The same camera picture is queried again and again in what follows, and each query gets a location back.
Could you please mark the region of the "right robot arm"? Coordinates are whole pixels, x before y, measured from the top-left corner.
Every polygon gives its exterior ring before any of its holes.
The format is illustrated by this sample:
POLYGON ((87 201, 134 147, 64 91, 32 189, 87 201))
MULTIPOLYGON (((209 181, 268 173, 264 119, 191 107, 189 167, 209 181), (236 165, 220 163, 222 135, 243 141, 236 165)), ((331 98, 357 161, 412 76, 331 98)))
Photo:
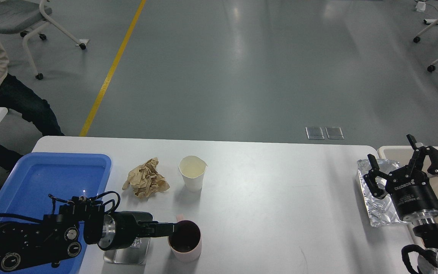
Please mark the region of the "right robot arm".
POLYGON ((438 149, 417 142, 413 135, 407 139, 413 149, 409 163, 384 173, 377 158, 368 154, 370 169, 363 175, 372 196, 391 197, 402 221, 412 224, 413 233, 424 243, 406 245, 401 250, 403 263, 411 274, 438 274, 438 198, 430 185, 438 177, 438 149))

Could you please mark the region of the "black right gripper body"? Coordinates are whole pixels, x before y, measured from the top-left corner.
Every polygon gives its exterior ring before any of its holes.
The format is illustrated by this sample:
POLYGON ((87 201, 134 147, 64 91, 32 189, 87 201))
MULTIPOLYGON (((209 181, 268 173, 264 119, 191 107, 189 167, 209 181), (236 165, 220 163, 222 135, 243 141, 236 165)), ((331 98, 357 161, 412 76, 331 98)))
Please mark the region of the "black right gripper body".
POLYGON ((388 173, 385 191, 390 194, 400 220, 412 222, 416 214, 438 216, 438 198, 427 173, 402 167, 388 173))

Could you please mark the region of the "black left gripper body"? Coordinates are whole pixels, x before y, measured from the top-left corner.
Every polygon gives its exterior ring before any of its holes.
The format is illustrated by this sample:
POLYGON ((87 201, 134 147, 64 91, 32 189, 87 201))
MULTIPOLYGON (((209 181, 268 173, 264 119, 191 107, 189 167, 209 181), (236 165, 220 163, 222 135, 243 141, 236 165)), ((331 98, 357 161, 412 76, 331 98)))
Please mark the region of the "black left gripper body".
POLYGON ((137 216, 138 212, 132 211, 105 214, 99 248, 109 251, 130 247, 138 238, 137 216))

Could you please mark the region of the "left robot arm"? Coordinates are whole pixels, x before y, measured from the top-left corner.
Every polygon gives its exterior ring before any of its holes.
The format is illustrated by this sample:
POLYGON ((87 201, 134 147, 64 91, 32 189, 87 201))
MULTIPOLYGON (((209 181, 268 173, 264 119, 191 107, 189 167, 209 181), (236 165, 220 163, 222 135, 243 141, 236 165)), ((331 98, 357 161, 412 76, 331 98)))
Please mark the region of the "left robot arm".
POLYGON ((125 249, 136 238, 171 236, 177 223, 140 220, 137 212, 117 211, 120 195, 102 201, 110 191, 94 197, 61 199, 49 194, 52 211, 41 220, 14 213, 0 213, 0 270, 13 272, 39 265, 60 266, 75 258, 87 245, 102 251, 125 249))

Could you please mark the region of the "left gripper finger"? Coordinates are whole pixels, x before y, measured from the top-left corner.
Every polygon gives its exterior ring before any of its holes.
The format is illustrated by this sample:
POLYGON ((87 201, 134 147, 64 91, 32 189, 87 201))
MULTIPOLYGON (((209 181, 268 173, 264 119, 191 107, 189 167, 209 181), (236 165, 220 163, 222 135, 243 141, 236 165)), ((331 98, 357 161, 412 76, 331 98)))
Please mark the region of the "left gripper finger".
POLYGON ((172 236, 175 231, 175 223, 139 223, 139 238, 157 238, 172 236))

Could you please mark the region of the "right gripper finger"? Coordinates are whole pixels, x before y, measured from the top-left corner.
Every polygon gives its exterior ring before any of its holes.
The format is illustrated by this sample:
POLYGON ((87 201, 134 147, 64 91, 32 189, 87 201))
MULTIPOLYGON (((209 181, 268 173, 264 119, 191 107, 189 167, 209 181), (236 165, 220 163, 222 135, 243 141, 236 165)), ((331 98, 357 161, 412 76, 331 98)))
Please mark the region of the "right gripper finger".
POLYGON ((378 164, 377 159, 374 155, 368 154, 367 159, 370 163, 371 168, 367 172, 367 174, 365 174, 363 176, 364 181, 365 181, 367 187, 369 188, 372 196, 374 196, 375 198, 385 198, 387 196, 387 191, 385 189, 381 189, 378 186, 378 184, 376 182, 376 178, 380 177, 383 179, 387 179, 388 175, 379 170, 379 164, 378 164))
POLYGON ((406 168, 406 174, 411 176, 416 170, 422 172, 425 158, 429 157, 430 165, 427 168, 427 173, 432 177, 438 177, 438 149, 417 142, 413 135, 406 135, 406 137, 413 149, 412 158, 410 158, 406 168))

